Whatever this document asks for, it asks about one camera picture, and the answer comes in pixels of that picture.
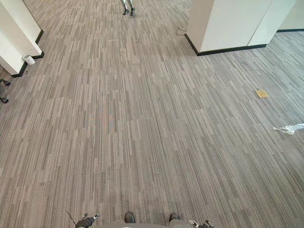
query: person's legs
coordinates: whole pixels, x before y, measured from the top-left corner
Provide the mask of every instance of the person's legs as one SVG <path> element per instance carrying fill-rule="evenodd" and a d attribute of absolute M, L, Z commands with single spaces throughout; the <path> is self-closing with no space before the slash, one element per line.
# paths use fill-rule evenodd
<path fill-rule="evenodd" d="M 127 8 L 127 5 L 125 4 L 125 0 L 120 0 L 122 2 L 122 5 L 124 7 L 124 12 L 123 12 L 123 15 L 127 15 L 130 11 L 129 9 Z"/>
<path fill-rule="evenodd" d="M 135 8 L 133 6 L 132 0 L 128 0 L 128 3 L 130 5 L 130 7 L 131 7 L 131 14 L 130 14 L 130 16 L 133 16 L 135 14 Z"/>

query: white pillar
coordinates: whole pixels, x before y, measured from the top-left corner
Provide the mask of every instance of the white pillar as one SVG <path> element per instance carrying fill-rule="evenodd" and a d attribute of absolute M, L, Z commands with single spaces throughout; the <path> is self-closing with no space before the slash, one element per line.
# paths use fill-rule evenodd
<path fill-rule="evenodd" d="M 11 74 L 20 72 L 23 55 L 40 56 L 41 32 L 22 0 L 0 0 L 0 64 Z"/>
<path fill-rule="evenodd" d="M 198 53 L 265 46 L 296 0 L 193 0 L 187 37 Z"/>

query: black baseboard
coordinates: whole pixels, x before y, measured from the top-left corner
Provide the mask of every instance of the black baseboard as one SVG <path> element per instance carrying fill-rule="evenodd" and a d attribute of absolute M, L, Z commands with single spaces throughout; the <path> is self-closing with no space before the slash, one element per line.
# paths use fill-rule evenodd
<path fill-rule="evenodd" d="M 254 49 L 254 48 L 265 48 L 267 44 L 260 44 L 260 45 L 252 45 L 252 46 L 243 46 L 243 47 L 232 47 L 232 48 L 225 48 L 225 49 L 219 49 L 219 50 L 211 50 L 211 51 L 203 51 L 198 52 L 195 46 L 193 45 L 190 38 L 185 34 L 186 39 L 190 43 L 192 49 L 194 50 L 195 54 L 197 56 L 206 56 L 211 54 L 218 54 L 218 53 L 224 53 L 224 52 L 230 52 L 230 51 L 241 51 L 241 50 L 248 50 L 248 49 Z"/>
<path fill-rule="evenodd" d="M 32 56 L 33 59 L 37 59 L 37 58 L 43 58 L 44 56 L 44 52 L 41 52 L 40 56 Z"/>
<path fill-rule="evenodd" d="M 277 32 L 303 32 L 304 28 L 296 28 L 296 29 L 279 29 Z"/>
<path fill-rule="evenodd" d="M 27 68 L 28 64 L 26 61 L 24 61 L 20 71 L 19 71 L 19 74 L 16 74 L 16 75 L 12 75 L 12 77 L 21 77 L 25 71 L 25 69 Z"/>
<path fill-rule="evenodd" d="M 38 34 L 38 36 L 37 36 L 37 39 L 36 39 L 36 41 L 35 41 L 36 44 L 39 43 L 39 41 L 40 41 L 40 39 L 41 39 L 43 33 L 44 33 L 43 30 L 41 30 L 41 31 L 39 32 L 39 34 Z"/>
<path fill-rule="evenodd" d="M 43 30 L 41 30 L 39 32 L 39 35 L 35 41 L 36 44 L 38 44 L 38 42 L 40 41 L 41 37 L 42 37 L 42 34 L 43 34 Z M 37 59 L 37 58 L 43 58 L 44 56 L 44 52 L 42 51 L 41 54 L 39 56 L 32 56 L 33 59 Z M 24 61 L 20 71 L 19 71 L 19 74 L 16 74 L 16 75 L 12 75 L 12 77 L 21 77 L 25 71 L 25 69 L 27 68 L 28 64 L 26 63 L 26 61 Z"/>

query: debris on floor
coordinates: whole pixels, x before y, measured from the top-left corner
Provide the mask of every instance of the debris on floor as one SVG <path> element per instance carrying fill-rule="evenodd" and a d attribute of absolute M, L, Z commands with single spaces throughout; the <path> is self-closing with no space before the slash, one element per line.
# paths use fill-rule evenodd
<path fill-rule="evenodd" d="M 256 94 L 260 97 L 260 98 L 265 98 L 265 97 L 269 97 L 269 95 L 266 93 L 266 91 L 264 89 L 256 91 Z"/>
<path fill-rule="evenodd" d="M 273 127 L 273 128 L 274 128 L 274 130 L 284 132 L 285 134 L 294 135 L 295 130 L 304 128 L 304 123 L 299 123 L 299 124 L 293 125 L 293 126 L 287 125 L 287 126 L 283 126 L 283 127 L 279 127 L 279 128 L 276 128 L 276 127 Z"/>

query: small white cup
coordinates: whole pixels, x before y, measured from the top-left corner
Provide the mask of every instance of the small white cup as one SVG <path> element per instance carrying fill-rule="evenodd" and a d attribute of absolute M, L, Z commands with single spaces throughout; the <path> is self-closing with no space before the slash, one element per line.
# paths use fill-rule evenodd
<path fill-rule="evenodd" d="M 23 56 L 24 61 L 27 62 L 29 65 L 33 65 L 35 63 L 35 60 L 32 58 L 32 56 L 25 55 Z"/>

